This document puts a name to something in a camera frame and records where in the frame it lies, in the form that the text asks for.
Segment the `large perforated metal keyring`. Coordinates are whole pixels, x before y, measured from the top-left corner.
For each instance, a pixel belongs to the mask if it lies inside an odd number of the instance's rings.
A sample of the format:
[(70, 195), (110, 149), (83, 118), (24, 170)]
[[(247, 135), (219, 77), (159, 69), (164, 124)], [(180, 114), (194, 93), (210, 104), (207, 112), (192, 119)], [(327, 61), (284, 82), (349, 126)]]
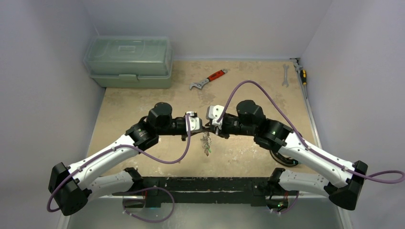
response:
[(202, 148), (204, 149), (204, 154), (206, 155), (205, 150), (210, 149), (210, 146), (212, 143), (209, 132), (203, 132), (203, 135), (201, 137), (201, 142), (202, 142)]

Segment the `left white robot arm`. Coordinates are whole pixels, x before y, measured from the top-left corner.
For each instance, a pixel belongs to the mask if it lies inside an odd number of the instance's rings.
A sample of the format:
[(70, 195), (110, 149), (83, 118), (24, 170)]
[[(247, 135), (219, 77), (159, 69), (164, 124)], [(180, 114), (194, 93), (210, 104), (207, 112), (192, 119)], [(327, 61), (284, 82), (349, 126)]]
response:
[[(191, 136), (204, 131), (201, 118), (195, 111), (186, 112), (182, 117), (172, 117), (172, 106), (160, 102), (147, 116), (125, 131), (117, 140), (81, 161), (66, 166), (56, 164), (51, 170), (48, 190), (50, 197), (46, 204), (48, 212), (61, 211), (69, 216), (78, 212), (94, 198), (117, 192), (137, 195), (142, 190), (142, 182), (131, 168), (116, 175), (103, 174), (121, 162), (140, 154), (162, 164), (176, 164), (187, 155)], [(183, 154), (172, 161), (159, 159), (147, 149), (159, 142), (160, 135), (179, 135), (186, 141)]]

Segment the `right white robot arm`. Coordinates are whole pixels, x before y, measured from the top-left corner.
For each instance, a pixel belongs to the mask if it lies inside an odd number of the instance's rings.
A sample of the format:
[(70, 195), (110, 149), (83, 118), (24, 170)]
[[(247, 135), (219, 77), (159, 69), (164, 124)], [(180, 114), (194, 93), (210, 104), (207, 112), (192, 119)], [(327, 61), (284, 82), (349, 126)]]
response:
[(252, 100), (237, 105), (237, 115), (227, 114), (221, 105), (207, 109), (211, 132), (222, 138), (230, 135), (252, 136), (261, 148), (272, 153), (292, 157), (306, 165), (315, 174), (295, 173), (275, 169), (268, 181), (274, 194), (282, 191), (304, 191), (327, 197), (333, 204), (346, 210), (355, 210), (368, 165), (363, 161), (346, 161), (335, 157), (302, 139), (291, 127), (266, 118), (262, 107)]

